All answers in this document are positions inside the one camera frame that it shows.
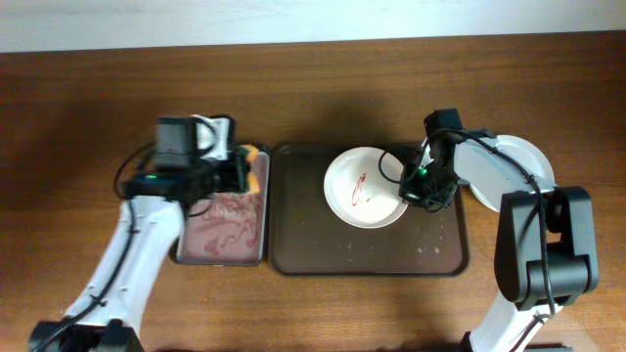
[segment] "plate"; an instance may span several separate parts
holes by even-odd
[[[549,181],[555,181],[555,173],[550,162],[533,144],[516,136],[500,135],[497,139],[498,143],[496,143],[496,147],[500,151],[511,156],[533,174]],[[469,188],[476,198],[478,198],[478,201],[491,210],[498,212],[498,209],[493,206],[481,191],[472,185],[470,185]]]
[[[331,210],[346,223],[364,229],[391,224],[408,204],[398,196],[398,185],[385,180],[379,172],[383,150],[361,147],[338,156],[324,177],[324,196]],[[382,171],[399,180],[402,163],[387,154]]]

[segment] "white bowl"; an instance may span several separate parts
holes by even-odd
[[[407,208],[398,196],[398,185],[385,180],[379,172],[383,151],[361,147],[338,156],[324,178],[324,196],[333,212],[346,223],[363,229],[391,224]],[[382,160],[387,177],[399,180],[402,163],[387,154]]]

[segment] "black cable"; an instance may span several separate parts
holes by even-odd
[[[121,270],[121,267],[124,263],[124,259],[126,259],[126,255],[128,254],[130,245],[133,242],[135,233],[137,232],[135,230],[135,221],[136,221],[135,220],[135,208],[133,207],[131,199],[127,200],[126,204],[128,204],[128,210],[130,211],[130,225],[128,226],[128,239],[126,240],[126,245],[124,246],[124,249],[122,250],[121,255],[119,256],[119,259],[117,260],[117,264],[115,265],[115,268],[113,269],[113,272],[111,273],[111,277],[109,278],[105,286],[102,288],[102,291],[100,291],[100,294],[98,294],[97,296],[91,296],[92,301],[85,309],[83,309],[80,313],[76,314],[75,316],[67,319],[60,327],[58,327],[53,333],[51,333],[45,340],[41,341],[37,345],[37,347],[34,348],[33,352],[43,352],[44,349],[50,343],[52,343],[57,337],[59,337],[63,332],[71,328],[71,326],[73,326],[74,324],[78,323],[81,319],[86,317],[99,305],[106,304],[106,302],[103,302],[102,300],[103,298],[105,298],[107,293],[109,293],[111,286],[115,282],[115,279],[117,278],[117,275],[119,274],[119,271]]]
[[[513,348],[510,350],[510,352],[516,352],[517,348],[521,346],[521,344],[524,342],[526,337],[528,337],[528,335],[532,332],[532,330],[535,329],[537,324],[546,323],[543,321],[543,319],[550,319],[550,315],[540,314],[540,315],[534,315],[532,316],[532,318],[533,318],[532,322],[530,322],[530,324],[528,324],[526,329],[524,329],[524,333],[521,335],[521,337],[519,338],[515,346],[513,346]]]
[[[213,202],[211,200],[209,200],[208,201],[208,205],[206,206],[206,208],[203,211],[199,211],[199,212],[194,213],[194,214],[189,214],[188,217],[197,217],[197,216],[204,215],[208,210],[210,210],[212,205],[213,205]]]
[[[155,142],[149,142],[147,145],[145,145],[145,146],[141,147],[140,149],[136,150],[135,152],[131,153],[126,158],[126,160],[124,160],[124,162],[122,162],[121,165],[119,165],[119,167],[117,168],[117,171],[115,172],[115,177],[113,177],[113,191],[115,192],[115,194],[119,198],[124,199],[124,193],[123,193],[123,191],[121,191],[119,189],[119,177],[121,176],[122,172],[126,169],[126,165],[128,165],[139,154],[142,154],[145,151],[149,151],[154,146],[155,146]]]
[[[523,166],[521,166],[517,161],[515,161],[515,159],[498,151],[497,148],[489,146],[488,144],[480,140],[478,137],[463,130],[456,130],[456,129],[450,129],[450,128],[442,128],[442,129],[436,130],[430,136],[426,137],[424,148],[423,148],[422,155],[420,157],[420,162],[418,163],[418,165],[422,164],[422,160],[424,159],[424,155],[425,155],[425,147],[428,145],[428,143],[432,141],[434,137],[443,133],[452,133],[452,134],[457,134],[457,135],[469,138],[477,142],[481,147],[491,152],[492,154],[495,154],[501,157],[502,159],[504,159],[505,161],[513,165],[521,173],[521,175],[526,179],[528,184],[530,184],[530,186],[535,191],[535,196],[537,198],[537,212],[539,213],[539,231],[541,235],[540,237],[541,267],[542,267],[542,271],[544,274],[544,289],[546,292],[546,297],[548,298],[548,305],[550,306],[550,318],[552,318],[556,313],[556,307],[555,307],[556,303],[555,303],[555,298],[553,297],[553,294],[552,294],[552,284],[550,283],[550,270],[548,268],[548,238],[546,236],[546,214],[544,213],[544,203],[541,198],[541,190],[539,189],[539,185],[537,185],[537,182],[535,181],[534,176],[529,174],[526,171],[526,169],[524,169]]]
[[[381,156],[380,156],[380,158],[379,158],[379,171],[380,171],[380,175],[381,175],[381,176],[382,176],[385,180],[387,180],[387,181],[389,181],[389,182],[391,182],[391,183],[394,183],[394,184],[396,184],[396,185],[399,185],[399,184],[400,184],[400,181],[393,180],[393,179],[389,178],[389,176],[385,175],[385,174],[384,174],[384,172],[382,172],[382,159],[384,158],[384,156],[385,156],[385,155],[387,155],[387,153],[389,153],[389,152],[388,152],[388,151],[384,151],[384,152],[382,152],[382,155],[381,155]]]

